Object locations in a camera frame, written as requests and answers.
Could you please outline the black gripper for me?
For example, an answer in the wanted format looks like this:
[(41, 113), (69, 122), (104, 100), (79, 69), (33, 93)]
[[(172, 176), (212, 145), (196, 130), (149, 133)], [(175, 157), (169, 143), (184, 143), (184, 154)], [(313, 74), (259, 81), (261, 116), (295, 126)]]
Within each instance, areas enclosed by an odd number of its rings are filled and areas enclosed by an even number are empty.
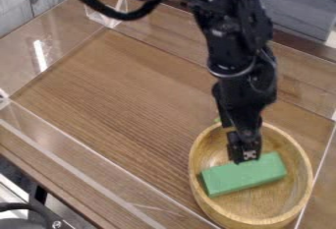
[(228, 159), (235, 164), (257, 160), (263, 148), (261, 111), (277, 98), (277, 67), (256, 64), (235, 72), (212, 65), (211, 73), (217, 78), (212, 95), (221, 127), (235, 128), (225, 134)]

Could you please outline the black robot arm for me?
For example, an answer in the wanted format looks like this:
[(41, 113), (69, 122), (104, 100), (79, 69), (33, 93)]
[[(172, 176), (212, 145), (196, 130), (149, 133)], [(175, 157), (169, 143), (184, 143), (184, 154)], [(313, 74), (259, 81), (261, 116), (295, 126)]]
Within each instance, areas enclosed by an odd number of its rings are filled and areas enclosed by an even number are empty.
[[(80, 0), (105, 17), (135, 21), (169, 0), (140, 0), (141, 6), (121, 12), (100, 0)], [(235, 163), (261, 155), (261, 112), (277, 99), (277, 60), (268, 42), (273, 22), (261, 0), (180, 0), (195, 17), (207, 40), (208, 69), (216, 77), (212, 87), (227, 151)]]

